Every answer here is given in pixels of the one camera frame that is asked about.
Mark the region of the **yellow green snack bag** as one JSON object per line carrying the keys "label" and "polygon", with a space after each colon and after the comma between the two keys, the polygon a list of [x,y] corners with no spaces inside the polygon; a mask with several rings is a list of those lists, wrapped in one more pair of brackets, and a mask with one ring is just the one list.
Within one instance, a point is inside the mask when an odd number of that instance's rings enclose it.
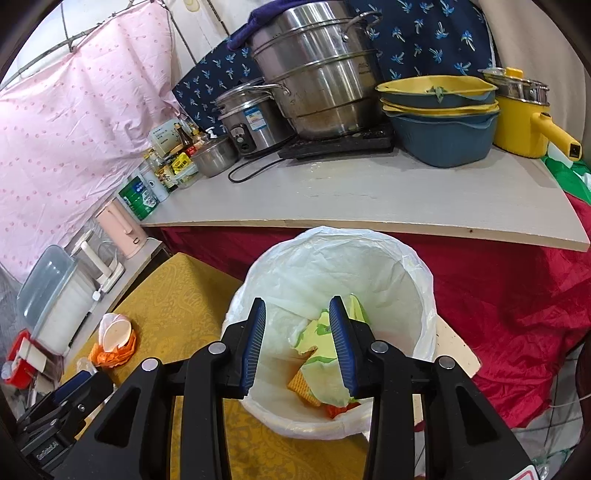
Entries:
{"label": "yellow green snack bag", "polygon": [[304,363],[298,370],[303,373],[311,392],[322,402],[321,407],[314,406],[315,408],[324,409],[325,415],[335,419],[339,414],[360,405],[342,382],[327,309],[322,310],[318,319],[311,320],[308,326],[298,333],[294,350],[304,358]]}

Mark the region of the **pink white paper cup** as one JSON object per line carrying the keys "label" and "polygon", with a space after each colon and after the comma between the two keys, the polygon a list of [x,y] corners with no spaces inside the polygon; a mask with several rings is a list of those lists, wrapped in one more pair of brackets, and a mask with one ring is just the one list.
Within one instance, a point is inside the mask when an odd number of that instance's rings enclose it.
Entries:
{"label": "pink white paper cup", "polygon": [[98,344],[105,352],[125,346],[131,336],[131,322],[121,314],[105,314],[98,327]]}

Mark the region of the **orange printed plastic bag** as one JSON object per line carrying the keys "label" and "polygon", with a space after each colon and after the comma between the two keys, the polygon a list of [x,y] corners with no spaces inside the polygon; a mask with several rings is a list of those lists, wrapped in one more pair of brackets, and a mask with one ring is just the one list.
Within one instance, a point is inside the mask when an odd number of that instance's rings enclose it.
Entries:
{"label": "orange printed plastic bag", "polygon": [[137,336],[131,330],[128,341],[122,347],[116,347],[113,351],[107,352],[99,343],[95,343],[88,354],[88,360],[95,366],[101,368],[115,368],[126,364],[136,350]]}

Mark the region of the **green tin can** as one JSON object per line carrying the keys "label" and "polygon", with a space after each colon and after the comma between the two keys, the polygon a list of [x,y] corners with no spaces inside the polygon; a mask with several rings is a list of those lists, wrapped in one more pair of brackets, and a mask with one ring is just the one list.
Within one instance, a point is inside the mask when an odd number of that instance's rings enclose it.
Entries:
{"label": "green tin can", "polygon": [[140,176],[129,177],[118,190],[118,196],[139,221],[145,220],[159,204]]}

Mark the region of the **large steel steamer pot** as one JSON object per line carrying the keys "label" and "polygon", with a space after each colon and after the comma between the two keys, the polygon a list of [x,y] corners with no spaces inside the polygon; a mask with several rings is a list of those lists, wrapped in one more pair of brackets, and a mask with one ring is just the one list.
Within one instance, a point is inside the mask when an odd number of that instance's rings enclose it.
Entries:
{"label": "large steel steamer pot", "polygon": [[250,36],[252,58],[281,113],[306,139],[344,136],[366,128],[381,82],[369,30],[379,11],[356,13],[345,1],[287,9]]}

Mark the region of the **white glass electric kettle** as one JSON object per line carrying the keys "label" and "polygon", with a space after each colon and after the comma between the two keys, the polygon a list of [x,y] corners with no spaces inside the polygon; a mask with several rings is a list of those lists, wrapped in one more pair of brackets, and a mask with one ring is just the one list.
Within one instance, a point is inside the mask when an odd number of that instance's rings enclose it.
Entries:
{"label": "white glass electric kettle", "polygon": [[84,255],[88,258],[90,263],[98,269],[100,272],[100,275],[96,279],[98,289],[93,297],[100,297],[101,295],[105,295],[111,291],[111,289],[125,272],[125,267],[118,260],[117,254],[114,254],[114,257],[109,264],[103,261],[99,256],[98,249],[94,249],[90,245],[90,239],[92,236],[92,230],[87,230],[84,232],[75,242],[71,255],[73,257],[80,257],[81,255]]}

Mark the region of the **yellow electric saucepan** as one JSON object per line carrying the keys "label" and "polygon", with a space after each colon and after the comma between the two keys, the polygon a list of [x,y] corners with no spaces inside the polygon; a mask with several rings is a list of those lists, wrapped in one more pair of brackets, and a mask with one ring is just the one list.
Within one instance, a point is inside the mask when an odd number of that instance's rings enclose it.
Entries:
{"label": "yellow electric saucepan", "polygon": [[509,67],[491,67],[480,73],[498,87],[496,100],[500,113],[495,146],[518,156],[540,158],[553,143],[569,160],[581,159],[581,143],[552,119],[549,87],[545,83],[526,78],[522,70]]}

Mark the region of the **green cloth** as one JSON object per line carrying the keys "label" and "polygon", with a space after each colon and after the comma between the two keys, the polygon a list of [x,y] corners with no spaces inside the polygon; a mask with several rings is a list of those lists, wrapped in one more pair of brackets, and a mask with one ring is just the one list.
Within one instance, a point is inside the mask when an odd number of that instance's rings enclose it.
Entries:
{"label": "green cloth", "polygon": [[542,161],[566,193],[591,204],[590,168],[584,162],[569,160],[553,143]]}

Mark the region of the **white dish rack grey lid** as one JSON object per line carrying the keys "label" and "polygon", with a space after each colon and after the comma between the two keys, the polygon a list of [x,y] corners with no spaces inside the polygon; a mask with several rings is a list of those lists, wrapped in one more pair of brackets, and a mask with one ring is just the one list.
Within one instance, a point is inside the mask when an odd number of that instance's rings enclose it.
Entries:
{"label": "white dish rack grey lid", "polygon": [[63,356],[93,305],[94,280],[81,262],[51,245],[37,260],[17,295],[17,312],[31,338]]}

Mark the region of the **steel rice cooker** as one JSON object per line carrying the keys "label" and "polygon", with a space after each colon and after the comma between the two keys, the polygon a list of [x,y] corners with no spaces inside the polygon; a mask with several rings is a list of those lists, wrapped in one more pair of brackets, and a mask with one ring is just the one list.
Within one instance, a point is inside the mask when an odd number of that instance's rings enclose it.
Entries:
{"label": "steel rice cooker", "polygon": [[214,100],[218,120],[243,157],[279,148],[296,135],[273,97],[276,89],[276,84],[266,84],[259,77],[239,84]]}

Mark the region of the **blue patterned cloth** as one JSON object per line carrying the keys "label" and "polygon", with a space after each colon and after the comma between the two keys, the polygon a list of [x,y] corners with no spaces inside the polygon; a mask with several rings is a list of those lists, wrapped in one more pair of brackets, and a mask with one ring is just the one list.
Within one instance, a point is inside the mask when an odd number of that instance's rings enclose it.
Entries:
{"label": "blue patterned cloth", "polygon": [[[496,46],[476,1],[352,1],[353,11],[383,14],[368,29],[385,79],[421,75],[477,76],[498,64]],[[173,87],[197,126],[221,134],[214,100],[241,83],[263,76],[249,47],[222,41]]]}

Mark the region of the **blue yellow stacked basins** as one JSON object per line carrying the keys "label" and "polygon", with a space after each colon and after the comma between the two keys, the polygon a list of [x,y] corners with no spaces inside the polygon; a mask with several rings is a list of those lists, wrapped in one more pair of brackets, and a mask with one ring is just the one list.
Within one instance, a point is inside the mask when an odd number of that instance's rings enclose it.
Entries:
{"label": "blue yellow stacked basins", "polygon": [[473,76],[431,75],[376,87],[402,147],[419,161],[454,168],[480,161],[493,145],[497,87]]}

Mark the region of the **white bottle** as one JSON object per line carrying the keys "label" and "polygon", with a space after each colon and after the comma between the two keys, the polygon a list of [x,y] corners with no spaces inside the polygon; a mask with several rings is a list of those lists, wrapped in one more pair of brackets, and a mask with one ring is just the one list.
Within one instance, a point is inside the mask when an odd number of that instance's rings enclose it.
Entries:
{"label": "white bottle", "polygon": [[147,163],[143,163],[139,167],[139,172],[159,203],[162,203],[169,198],[167,187],[158,179]]}

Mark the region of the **purple cloth on steamer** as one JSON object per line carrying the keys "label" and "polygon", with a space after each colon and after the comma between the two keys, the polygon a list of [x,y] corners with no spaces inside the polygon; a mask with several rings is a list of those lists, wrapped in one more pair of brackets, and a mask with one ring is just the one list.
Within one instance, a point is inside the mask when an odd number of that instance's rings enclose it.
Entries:
{"label": "purple cloth on steamer", "polygon": [[272,22],[274,18],[291,8],[308,3],[311,3],[311,0],[276,0],[252,10],[246,23],[228,37],[226,42],[228,50],[239,50],[253,34]]}

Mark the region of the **orange foam fruit net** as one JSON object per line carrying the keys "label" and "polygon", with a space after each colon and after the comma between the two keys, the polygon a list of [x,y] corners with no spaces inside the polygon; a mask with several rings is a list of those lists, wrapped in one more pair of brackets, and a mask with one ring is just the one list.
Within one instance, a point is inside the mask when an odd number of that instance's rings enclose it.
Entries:
{"label": "orange foam fruit net", "polygon": [[301,373],[301,370],[298,370],[297,373],[295,373],[294,377],[290,380],[290,382],[287,383],[287,389],[296,393],[298,397],[303,399],[311,406],[322,406],[322,402],[318,400],[317,397],[315,397],[313,392],[311,392],[311,388],[308,385],[307,381],[305,381],[304,375],[303,373]]}

